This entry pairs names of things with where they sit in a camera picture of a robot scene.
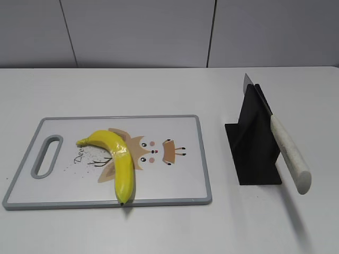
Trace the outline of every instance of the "white table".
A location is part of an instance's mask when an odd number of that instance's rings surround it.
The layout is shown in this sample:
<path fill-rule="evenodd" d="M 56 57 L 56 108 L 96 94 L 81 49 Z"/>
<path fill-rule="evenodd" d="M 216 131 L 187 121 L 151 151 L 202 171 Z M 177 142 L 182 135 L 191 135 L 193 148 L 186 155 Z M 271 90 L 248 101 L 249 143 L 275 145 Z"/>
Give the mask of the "white table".
<path fill-rule="evenodd" d="M 297 193 L 239 186 L 224 124 L 243 78 L 260 83 L 313 174 Z M 339 69 L 1 69 L 0 196 L 43 117 L 197 114 L 213 202 L 206 206 L 6 211 L 0 253 L 339 253 Z"/>

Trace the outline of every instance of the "white knife handle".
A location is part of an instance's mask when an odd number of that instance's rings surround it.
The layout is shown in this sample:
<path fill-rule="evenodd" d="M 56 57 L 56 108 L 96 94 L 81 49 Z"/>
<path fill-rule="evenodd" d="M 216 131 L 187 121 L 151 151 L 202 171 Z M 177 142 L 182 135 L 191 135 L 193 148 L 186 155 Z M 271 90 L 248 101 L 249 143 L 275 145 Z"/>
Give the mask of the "white knife handle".
<path fill-rule="evenodd" d="M 303 195 L 311 187 L 312 175 L 291 136 L 275 115 L 271 115 L 271 131 L 291 173 L 298 192 Z"/>

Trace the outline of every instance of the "yellow banana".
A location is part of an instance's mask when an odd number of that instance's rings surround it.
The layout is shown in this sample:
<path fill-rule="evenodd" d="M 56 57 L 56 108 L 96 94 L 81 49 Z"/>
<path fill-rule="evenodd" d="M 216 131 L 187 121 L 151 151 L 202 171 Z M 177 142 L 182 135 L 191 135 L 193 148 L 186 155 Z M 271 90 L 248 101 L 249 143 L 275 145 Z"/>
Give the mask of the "yellow banana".
<path fill-rule="evenodd" d="M 101 147 L 111 154 L 115 163 L 115 193 L 120 205 L 124 205 L 133 192 L 134 167 L 131 153 L 122 138 L 111 131 L 96 131 L 76 144 Z"/>

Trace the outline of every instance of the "knife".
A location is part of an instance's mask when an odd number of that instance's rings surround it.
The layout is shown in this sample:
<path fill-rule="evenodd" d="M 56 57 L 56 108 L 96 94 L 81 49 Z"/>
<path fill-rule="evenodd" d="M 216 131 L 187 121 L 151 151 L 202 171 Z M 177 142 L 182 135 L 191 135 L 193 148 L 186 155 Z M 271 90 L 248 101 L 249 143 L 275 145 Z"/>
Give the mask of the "knife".
<path fill-rule="evenodd" d="M 246 93 L 248 85 L 253 85 L 253 82 L 250 80 L 249 76 L 245 74 L 244 94 Z M 312 175 L 309 168 L 291 136 L 285 130 L 277 116 L 272 113 L 260 86 L 255 85 L 254 88 L 260 100 L 263 102 L 267 113 L 271 116 L 271 131 L 287 164 L 297 190 L 301 195 L 306 194 L 310 189 L 312 182 Z"/>

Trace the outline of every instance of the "knife holder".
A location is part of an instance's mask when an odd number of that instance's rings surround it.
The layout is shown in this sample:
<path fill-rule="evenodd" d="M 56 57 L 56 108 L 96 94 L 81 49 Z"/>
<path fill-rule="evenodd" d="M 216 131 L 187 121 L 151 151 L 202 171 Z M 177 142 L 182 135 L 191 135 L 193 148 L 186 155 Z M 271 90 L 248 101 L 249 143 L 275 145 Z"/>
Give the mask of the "knife holder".
<path fill-rule="evenodd" d="M 233 161 L 240 185 L 281 184 L 275 166 L 280 150 L 258 93 L 264 97 L 259 84 L 249 84 L 238 123 L 225 124 Z"/>

